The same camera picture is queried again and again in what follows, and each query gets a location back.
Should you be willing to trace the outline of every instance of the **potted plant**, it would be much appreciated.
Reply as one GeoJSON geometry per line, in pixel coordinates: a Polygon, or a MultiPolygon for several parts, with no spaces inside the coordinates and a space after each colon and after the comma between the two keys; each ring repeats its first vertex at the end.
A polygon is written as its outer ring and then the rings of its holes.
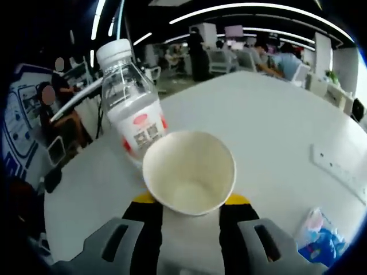
{"type": "Polygon", "coordinates": [[[339,86],[339,80],[337,75],[332,70],[326,70],[325,75],[328,79],[331,80],[332,83],[339,86]]]}

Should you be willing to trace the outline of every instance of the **cup rim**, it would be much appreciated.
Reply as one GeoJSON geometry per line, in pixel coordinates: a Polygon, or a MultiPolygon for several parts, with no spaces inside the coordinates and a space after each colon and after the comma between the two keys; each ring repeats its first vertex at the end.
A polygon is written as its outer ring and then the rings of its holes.
{"type": "Polygon", "coordinates": [[[232,161],[232,166],[233,166],[233,181],[231,183],[231,187],[228,191],[228,194],[227,196],[225,197],[225,199],[223,201],[221,201],[220,203],[218,203],[217,205],[213,206],[212,208],[208,209],[208,210],[205,210],[205,211],[202,211],[202,212],[199,212],[199,213],[187,213],[185,211],[181,211],[181,210],[178,210],[176,209],[174,206],[170,205],[169,203],[166,203],[164,202],[159,196],[157,196],[154,191],[152,190],[152,188],[150,187],[150,183],[149,183],[149,180],[147,179],[147,176],[145,174],[145,171],[144,171],[144,160],[145,160],[145,156],[144,156],[144,159],[143,159],[143,178],[144,178],[144,182],[145,182],[145,185],[146,187],[148,188],[150,194],[162,205],[166,206],[167,208],[175,211],[175,212],[178,212],[178,213],[181,213],[181,214],[185,214],[185,215],[189,215],[189,216],[202,216],[202,215],[205,215],[215,209],[218,209],[219,207],[221,207],[227,200],[228,198],[230,197],[230,195],[233,193],[233,189],[235,187],[235,183],[236,183],[236,179],[237,179],[237,169],[236,169],[236,161],[233,157],[233,154],[232,152],[230,151],[230,149],[224,144],[224,142],[222,142],[219,138],[215,137],[214,135],[212,135],[211,133],[207,133],[207,132],[202,132],[202,131],[175,131],[175,132],[171,132],[171,133],[168,133],[166,136],[164,136],[163,138],[157,140],[151,147],[149,147],[149,149],[147,150],[146,154],[148,154],[148,152],[150,151],[150,149],[156,145],[157,143],[159,142],[162,142],[162,140],[167,137],[167,136],[170,136],[172,134],[175,134],[175,133],[204,133],[206,135],[209,135],[211,136],[212,138],[216,139],[221,145],[222,147],[224,148],[225,151],[227,151],[229,153],[229,155],[231,156],[231,161],[232,161]]]}

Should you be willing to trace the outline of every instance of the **floor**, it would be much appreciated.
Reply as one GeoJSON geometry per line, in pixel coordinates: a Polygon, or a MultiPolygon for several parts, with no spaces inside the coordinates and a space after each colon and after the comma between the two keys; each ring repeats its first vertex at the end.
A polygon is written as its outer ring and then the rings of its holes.
{"type": "Polygon", "coordinates": [[[165,99],[175,93],[188,89],[199,82],[195,82],[192,76],[187,75],[170,75],[168,71],[163,71],[159,80],[157,81],[157,89],[159,93],[159,98],[165,99]]]}

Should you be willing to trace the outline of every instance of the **cable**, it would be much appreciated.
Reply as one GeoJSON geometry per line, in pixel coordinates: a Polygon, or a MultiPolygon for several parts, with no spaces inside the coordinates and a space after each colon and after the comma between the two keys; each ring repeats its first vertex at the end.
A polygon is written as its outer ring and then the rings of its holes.
{"type": "Polygon", "coordinates": [[[97,134],[96,134],[96,139],[98,138],[99,136],[99,131],[101,129],[101,125],[102,125],[102,118],[103,118],[103,111],[101,112],[101,107],[102,107],[102,94],[100,95],[101,97],[101,101],[99,103],[99,106],[98,106],[98,120],[97,120],[97,134]]]}

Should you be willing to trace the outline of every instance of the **person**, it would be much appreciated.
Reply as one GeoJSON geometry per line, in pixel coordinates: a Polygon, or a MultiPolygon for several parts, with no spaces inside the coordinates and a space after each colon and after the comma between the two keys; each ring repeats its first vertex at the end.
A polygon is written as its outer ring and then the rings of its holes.
{"type": "Polygon", "coordinates": [[[68,82],[57,72],[52,73],[51,84],[61,106],[64,106],[74,96],[74,92],[79,91],[76,87],[70,87],[68,82]]]}
{"type": "Polygon", "coordinates": [[[64,145],[77,140],[79,145],[84,148],[87,142],[83,135],[80,118],[75,111],[51,123],[50,119],[53,117],[54,113],[50,106],[54,103],[56,97],[55,91],[48,82],[42,82],[39,85],[37,89],[37,98],[41,104],[39,109],[40,122],[42,133],[46,138],[47,144],[50,145],[56,137],[61,136],[64,145]]]}
{"type": "Polygon", "coordinates": [[[199,29],[192,27],[188,38],[188,47],[194,81],[209,79],[209,58],[202,48],[204,45],[199,29]]]}
{"type": "Polygon", "coordinates": [[[289,43],[284,43],[280,51],[280,54],[274,56],[273,61],[278,70],[283,72],[284,78],[291,81],[302,61],[297,58],[293,46],[289,43]]]}
{"type": "Polygon", "coordinates": [[[249,50],[251,52],[253,61],[255,62],[255,65],[258,70],[266,72],[267,74],[270,74],[272,76],[283,77],[283,74],[281,72],[269,68],[261,59],[261,56],[265,54],[268,50],[268,46],[265,43],[265,41],[262,40],[256,41],[254,47],[250,47],[249,50]]]}
{"type": "Polygon", "coordinates": [[[230,49],[224,48],[224,43],[221,40],[218,40],[216,42],[217,49],[223,50],[227,56],[229,56],[229,62],[233,65],[237,64],[237,55],[235,55],[234,52],[232,52],[230,49]]]}
{"type": "Polygon", "coordinates": [[[170,54],[170,49],[166,49],[165,59],[173,68],[177,68],[178,72],[185,71],[185,62],[181,54],[181,47],[179,45],[174,45],[173,54],[170,54]]]}

